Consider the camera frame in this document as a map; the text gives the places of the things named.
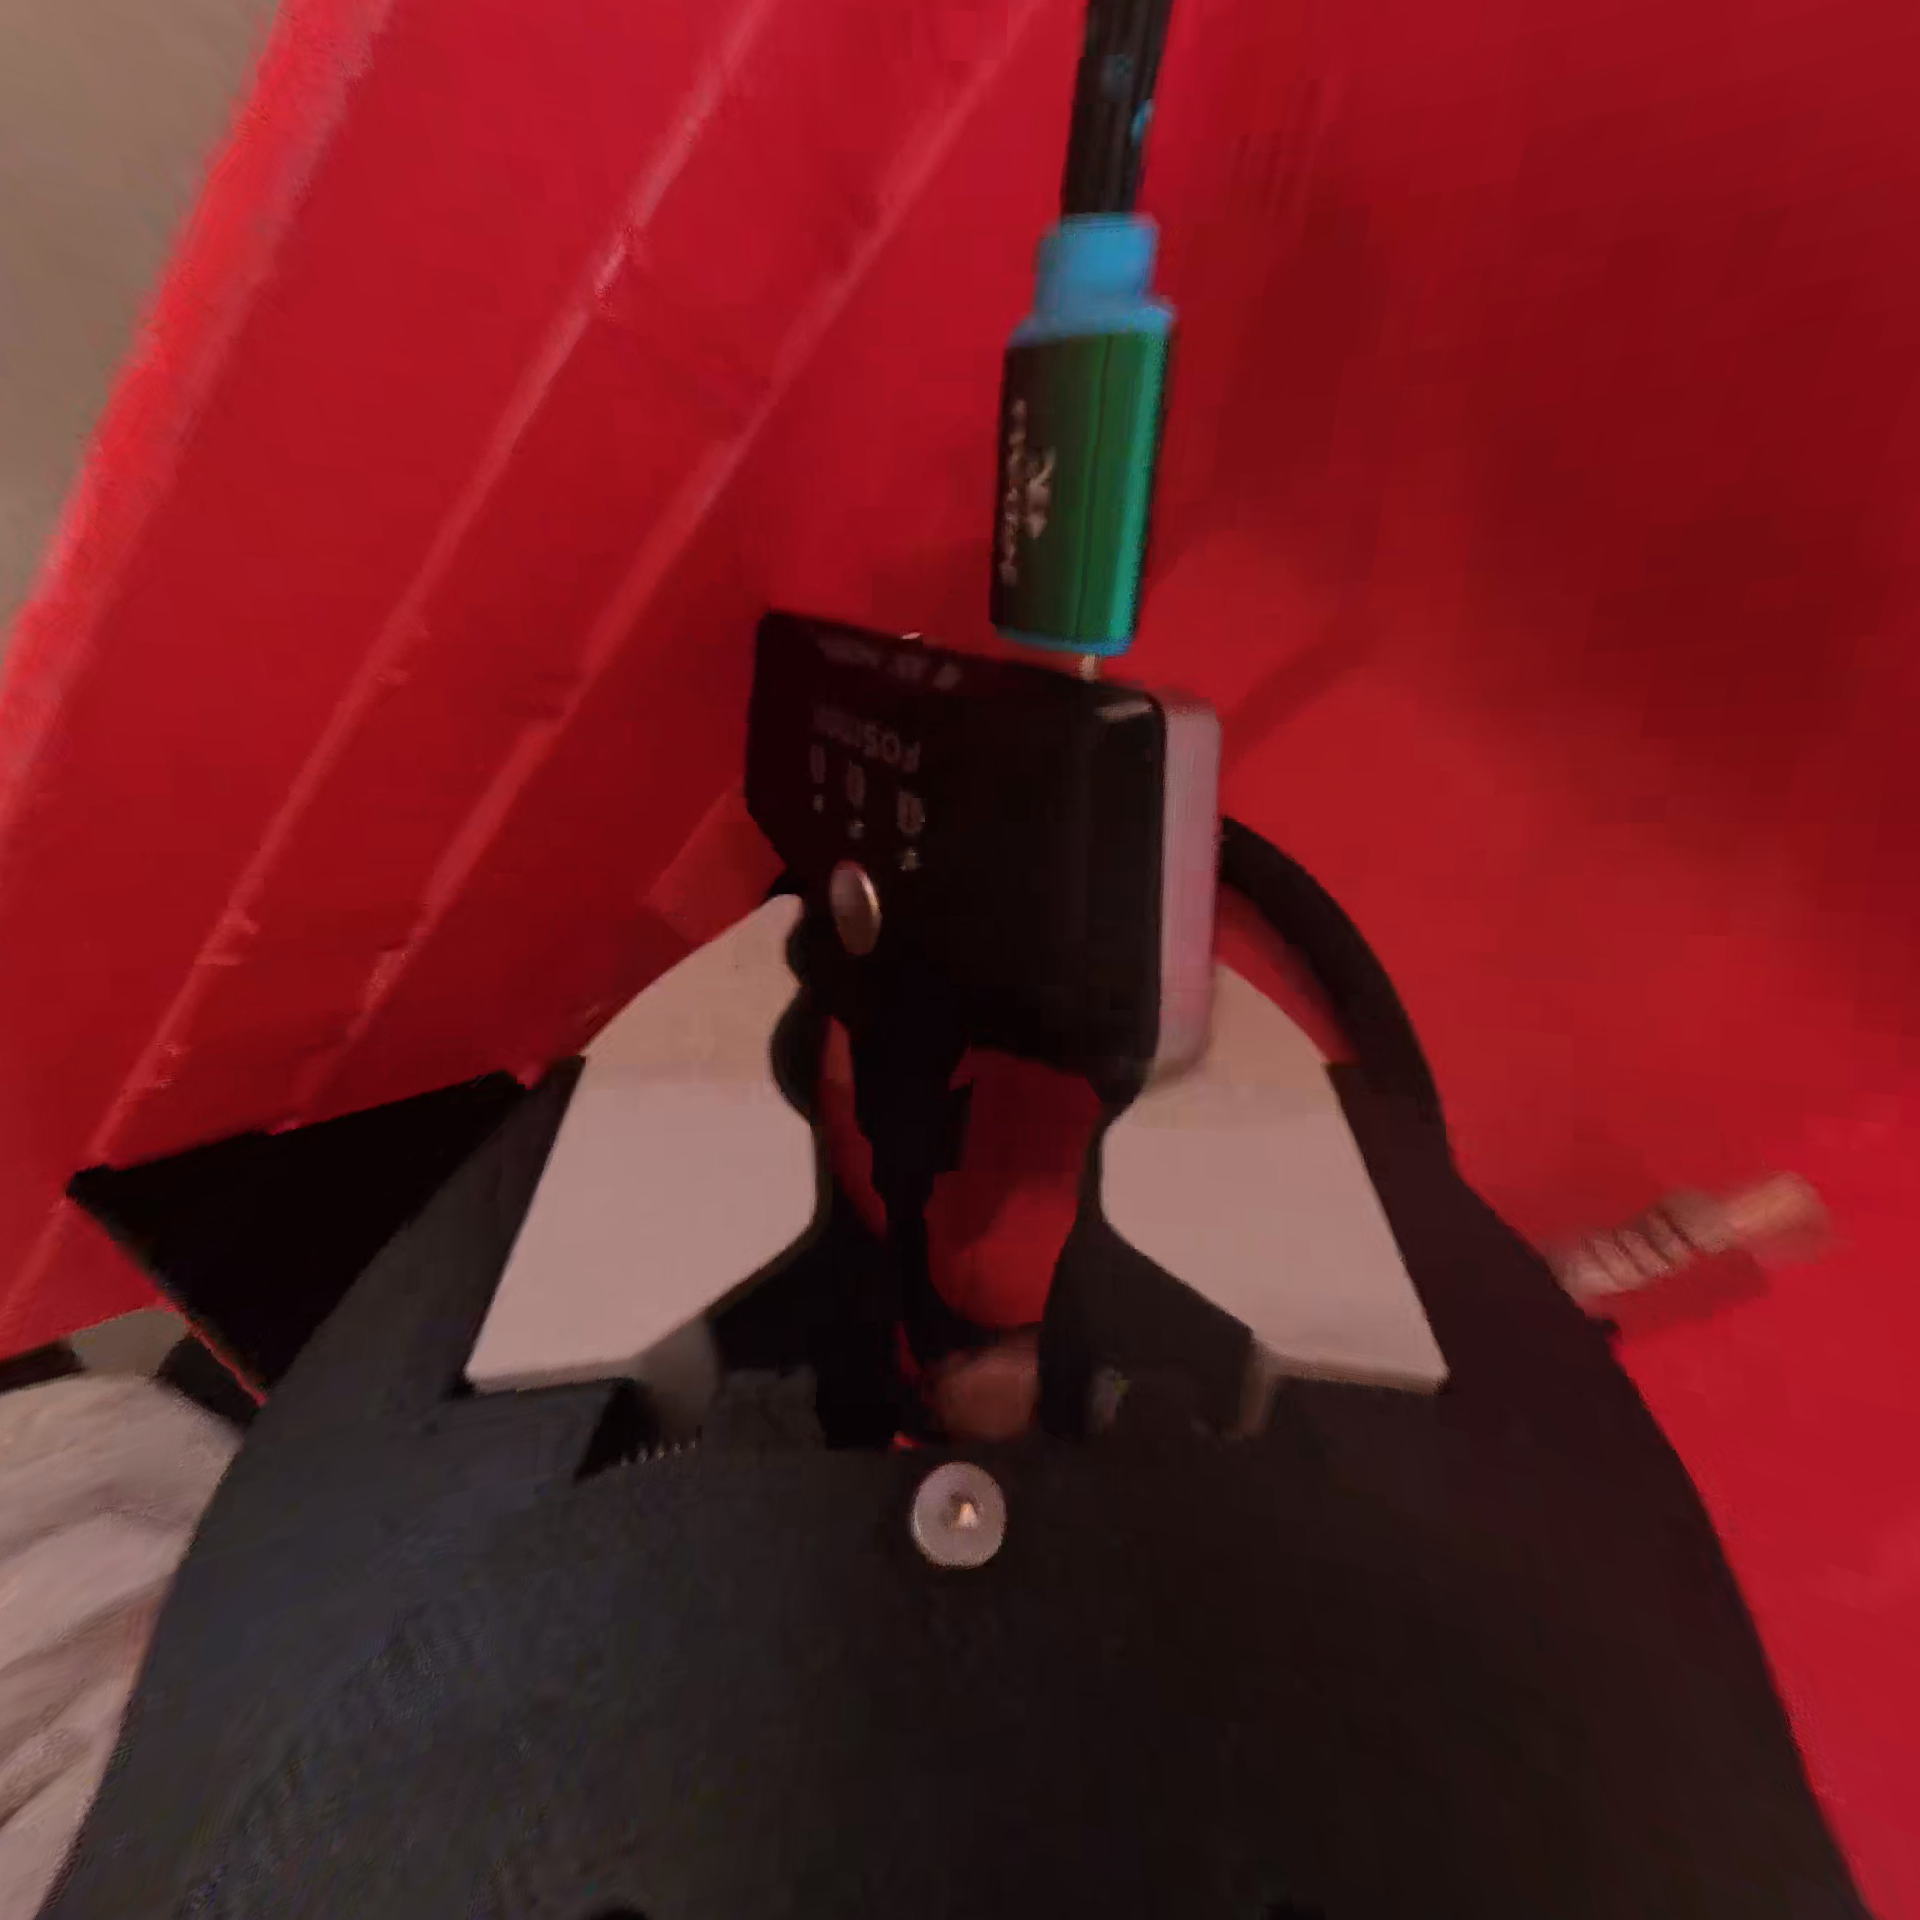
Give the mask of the red plastic bin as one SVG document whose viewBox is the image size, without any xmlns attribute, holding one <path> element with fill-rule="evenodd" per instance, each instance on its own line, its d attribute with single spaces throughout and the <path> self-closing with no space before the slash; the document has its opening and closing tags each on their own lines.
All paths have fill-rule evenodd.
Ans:
<svg viewBox="0 0 1920 1920">
<path fill-rule="evenodd" d="M 988 630 L 1079 5 L 280 5 L 4 667 L 4 1349 L 61 1188 L 586 1037 L 760 608 Z M 1916 5 L 1176 5 L 1131 663 L 1541 1240 L 1791 1168 L 1628 1364 L 1916 1916 Z"/>
</svg>

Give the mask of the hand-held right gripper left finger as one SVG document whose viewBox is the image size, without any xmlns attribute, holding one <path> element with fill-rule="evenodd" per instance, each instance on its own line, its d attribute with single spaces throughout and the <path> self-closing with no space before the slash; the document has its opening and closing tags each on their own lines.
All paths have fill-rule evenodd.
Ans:
<svg viewBox="0 0 1920 1920">
<path fill-rule="evenodd" d="M 588 1045 L 465 1362 L 476 1395 L 628 1382 L 664 1440 L 700 1432 L 721 1386 L 714 1314 L 820 1206 L 773 1067 L 799 920 L 789 894 L 755 907 Z"/>
</svg>

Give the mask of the black bin divider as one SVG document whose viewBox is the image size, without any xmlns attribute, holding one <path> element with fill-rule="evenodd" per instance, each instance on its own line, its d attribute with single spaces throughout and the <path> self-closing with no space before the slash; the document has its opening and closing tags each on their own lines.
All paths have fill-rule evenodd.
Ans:
<svg viewBox="0 0 1920 1920">
<path fill-rule="evenodd" d="M 281 1132 L 86 1167 L 64 1194 L 229 1373 L 271 1389 L 523 1093 L 489 1073 Z"/>
</svg>

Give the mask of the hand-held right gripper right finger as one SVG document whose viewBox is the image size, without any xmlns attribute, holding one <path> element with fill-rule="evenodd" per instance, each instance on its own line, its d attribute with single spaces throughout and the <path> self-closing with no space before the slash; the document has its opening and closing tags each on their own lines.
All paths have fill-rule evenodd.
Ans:
<svg viewBox="0 0 1920 1920">
<path fill-rule="evenodd" d="M 1437 1389 L 1450 1368 L 1317 1045 L 1231 968 L 1205 1051 L 1099 1150 L 1108 1226 L 1292 1379 Z"/>
</svg>

